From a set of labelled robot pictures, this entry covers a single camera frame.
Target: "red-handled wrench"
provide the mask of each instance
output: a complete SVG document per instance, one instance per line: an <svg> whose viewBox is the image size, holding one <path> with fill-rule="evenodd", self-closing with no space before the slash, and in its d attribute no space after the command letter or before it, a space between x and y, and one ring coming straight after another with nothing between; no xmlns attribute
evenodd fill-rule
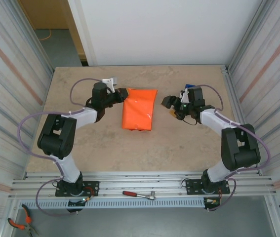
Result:
<svg viewBox="0 0 280 237"><path fill-rule="evenodd" d="M152 200L154 201L155 200L155 192L154 191L151 191L151 195L139 195L137 193L134 193L134 192L129 192L129 191L123 191L122 192L123 195L126 195L126 196L131 196L131 197L140 197L140 198L146 198L148 200Z"/></svg>

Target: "orange bag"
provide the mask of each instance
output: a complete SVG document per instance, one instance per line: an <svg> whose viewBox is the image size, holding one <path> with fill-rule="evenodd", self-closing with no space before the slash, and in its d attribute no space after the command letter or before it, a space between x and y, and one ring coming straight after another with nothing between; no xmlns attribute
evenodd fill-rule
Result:
<svg viewBox="0 0 280 237"><path fill-rule="evenodd" d="M158 90L128 88L129 95L123 103L123 129L151 131L153 107L157 92Z"/></svg>

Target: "table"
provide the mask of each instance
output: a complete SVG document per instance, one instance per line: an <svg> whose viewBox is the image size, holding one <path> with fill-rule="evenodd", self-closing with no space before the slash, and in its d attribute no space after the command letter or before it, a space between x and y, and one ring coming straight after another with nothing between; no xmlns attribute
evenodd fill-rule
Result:
<svg viewBox="0 0 280 237"><path fill-rule="evenodd" d="M233 119L231 105L220 66L117 66L56 68L45 103L45 111L74 111L79 106L69 100L71 86L81 78L118 78L116 88L154 88L152 131L121 128L123 104L106 109L95 124L76 131L73 157L81 171L202 171L221 159L221 138L208 127L188 125L175 119L160 105L167 95L179 95L185 84L210 84L221 94L223 115ZM91 96L93 81L84 81L73 91L73 100L85 103ZM220 106L217 95L203 88L206 104ZM42 116L33 151L46 116ZM49 160L31 157L27 171L57 171Z"/></svg>

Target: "gray floor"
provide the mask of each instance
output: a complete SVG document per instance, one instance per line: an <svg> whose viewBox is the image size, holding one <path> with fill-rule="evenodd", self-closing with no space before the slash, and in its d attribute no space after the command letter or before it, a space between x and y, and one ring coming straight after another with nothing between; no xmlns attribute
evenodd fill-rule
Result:
<svg viewBox="0 0 280 237"><path fill-rule="evenodd" d="M35 30L39 39L49 36L49 30ZM51 37L40 41L52 65L56 67L81 67L69 30L51 30Z"/></svg>
<svg viewBox="0 0 280 237"><path fill-rule="evenodd" d="M17 221L24 218L19 211ZM87 209L70 217L49 217L32 210L32 218L41 237L275 236L264 197L234 197L211 213L202 208ZM15 230L12 236L27 234Z"/></svg>

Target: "pliers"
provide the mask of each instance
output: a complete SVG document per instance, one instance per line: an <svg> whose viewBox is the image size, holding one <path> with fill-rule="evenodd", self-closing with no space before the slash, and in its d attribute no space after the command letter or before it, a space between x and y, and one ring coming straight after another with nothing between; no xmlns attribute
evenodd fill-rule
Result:
<svg viewBox="0 0 280 237"><path fill-rule="evenodd" d="M27 223L27 224L26 224L26 225L18 225L18 224L16 224L16 223L14 223L13 220L12 220L11 218L8 218L8 223L9 223L12 227L14 227L14 228L18 228L18 229L21 229L21 230L26 230L26 231L28 232L28 235L29 235L30 237L33 237L31 231L34 231L37 235L39 235L38 232L30 225L31 222L32 222L32 219L31 219L31 217L30 217L30 211L29 211L29 209L28 209L27 206L24 205L24 204L22 204L21 206L22 206L22 208L26 211L26 223Z"/></svg>

